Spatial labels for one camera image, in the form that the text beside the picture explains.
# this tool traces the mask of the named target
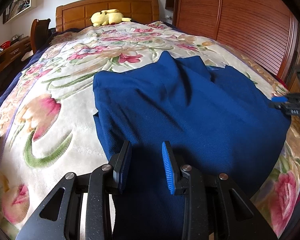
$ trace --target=wooden wardrobe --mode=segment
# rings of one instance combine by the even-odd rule
[[[300,27],[281,0],[175,0],[173,23],[241,51],[284,81],[296,61]]]

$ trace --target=yellow plush toy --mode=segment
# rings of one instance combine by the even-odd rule
[[[130,18],[124,18],[123,14],[117,9],[103,10],[92,15],[91,22],[93,26],[105,26],[108,24],[116,24],[120,22],[129,22]]]

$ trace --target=floral blanket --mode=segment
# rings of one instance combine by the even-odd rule
[[[67,172],[81,175],[107,162],[93,120],[93,75],[142,67],[164,50],[173,57],[199,55],[206,65],[231,65],[268,98],[286,92],[231,48],[161,22],[88,27],[56,36],[0,107],[0,226],[11,239]],[[277,236],[299,192],[300,128],[294,118],[276,166],[252,198]]]

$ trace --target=triangular cutout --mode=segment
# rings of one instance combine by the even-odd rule
[[[49,200],[49,202],[45,205],[45,207],[42,209],[39,216],[44,219],[56,221],[58,219],[59,210],[64,193],[65,189],[63,187],[59,188],[57,192],[53,195],[53,197]]]
[[[235,219],[238,222],[251,219],[253,217],[253,213],[244,203],[238,193],[234,189],[231,189],[229,190],[229,194],[234,209]]]

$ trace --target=silver bolt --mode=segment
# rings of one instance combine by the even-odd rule
[[[192,170],[192,167],[191,167],[191,165],[186,164],[186,165],[183,165],[183,166],[182,166],[182,169],[183,169],[184,171],[191,171],[191,170]]]
[[[105,164],[105,165],[102,165],[102,167],[101,167],[101,169],[103,171],[109,171],[111,168],[112,168],[112,166],[110,164]]]
[[[219,178],[222,179],[222,180],[227,180],[229,178],[229,176],[228,176],[228,174],[220,173]]]
[[[73,177],[74,177],[74,173],[73,172],[68,172],[66,174],[66,179],[73,179]]]

